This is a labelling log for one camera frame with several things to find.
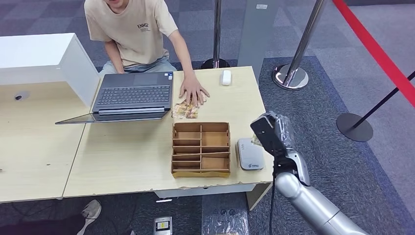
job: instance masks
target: desk leg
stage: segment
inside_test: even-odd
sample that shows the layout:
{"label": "desk leg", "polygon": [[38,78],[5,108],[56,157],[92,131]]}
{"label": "desk leg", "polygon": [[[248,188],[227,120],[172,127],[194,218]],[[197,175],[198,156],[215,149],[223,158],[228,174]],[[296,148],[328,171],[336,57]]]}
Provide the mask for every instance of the desk leg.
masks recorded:
{"label": "desk leg", "polygon": [[252,191],[246,192],[249,210],[252,211],[262,197],[270,190],[271,183],[257,184]]}

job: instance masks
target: plastic wrap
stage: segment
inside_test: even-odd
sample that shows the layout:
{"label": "plastic wrap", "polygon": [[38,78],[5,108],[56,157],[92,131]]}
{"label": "plastic wrap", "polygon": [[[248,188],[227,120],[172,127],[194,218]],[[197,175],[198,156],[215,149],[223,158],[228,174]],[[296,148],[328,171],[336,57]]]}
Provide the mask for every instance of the plastic wrap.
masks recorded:
{"label": "plastic wrap", "polygon": [[286,148],[295,149],[294,129],[288,117],[276,115],[275,133]]}
{"label": "plastic wrap", "polygon": [[244,193],[203,196],[202,235],[249,235]]}

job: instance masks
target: light wood tabletop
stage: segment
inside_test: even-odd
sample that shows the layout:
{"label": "light wood tabletop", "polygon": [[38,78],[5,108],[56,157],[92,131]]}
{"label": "light wood tabletop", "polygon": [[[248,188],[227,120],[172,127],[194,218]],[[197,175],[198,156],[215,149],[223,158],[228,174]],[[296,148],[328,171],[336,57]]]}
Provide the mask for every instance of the light wood tabletop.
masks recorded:
{"label": "light wood tabletop", "polygon": [[[195,71],[211,96],[200,107],[197,119],[173,119],[169,113],[156,121],[87,124],[64,197],[252,183],[268,183],[264,186],[268,188],[272,181],[272,157],[264,151],[265,168],[244,171],[237,164],[235,153],[237,140],[251,138],[250,123],[265,112],[253,70],[230,68],[230,86],[219,84],[221,70]],[[183,77],[182,71],[174,73],[173,103],[183,100],[178,98]],[[230,177],[173,178],[170,168],[173,122],[228,122]]]}
{"label": "light wood tabletop", "polygon": [[66,82],[0,86],[0,202],[62,197],[84,125],[55,122],[87,111]]}

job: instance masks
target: trackpad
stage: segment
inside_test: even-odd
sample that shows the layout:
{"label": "trackpad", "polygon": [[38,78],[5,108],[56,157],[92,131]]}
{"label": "trackpad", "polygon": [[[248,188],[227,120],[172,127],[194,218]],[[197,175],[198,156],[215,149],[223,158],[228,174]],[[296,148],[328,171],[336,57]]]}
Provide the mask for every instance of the trackpad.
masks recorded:
{"label": "trackpad", "polygon": [[134,86],[152,86],[157,85],[159,79],[158,74],[141,73],[134,77]]}

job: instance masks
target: red strap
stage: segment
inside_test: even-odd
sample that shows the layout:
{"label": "red strap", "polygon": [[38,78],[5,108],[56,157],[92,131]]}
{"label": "red strap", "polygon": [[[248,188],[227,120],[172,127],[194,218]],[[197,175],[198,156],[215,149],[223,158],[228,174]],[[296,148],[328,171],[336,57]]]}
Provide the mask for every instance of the red strap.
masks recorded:
{"label": "red strap", "polygon": [[408,81],[405,75],[398,69],[395,63],[382,50],[380,45],[369,34],[365,27],[360,23],[353,12],[343,2],[343,0],[333,0],[337,9],[346,19],[347,23],[353,29],[356,36],[360,39],[369,53],[376,60],[382,70],[388,75],[392,82],[398,87],[405,98],[415,107],[415,87]]}

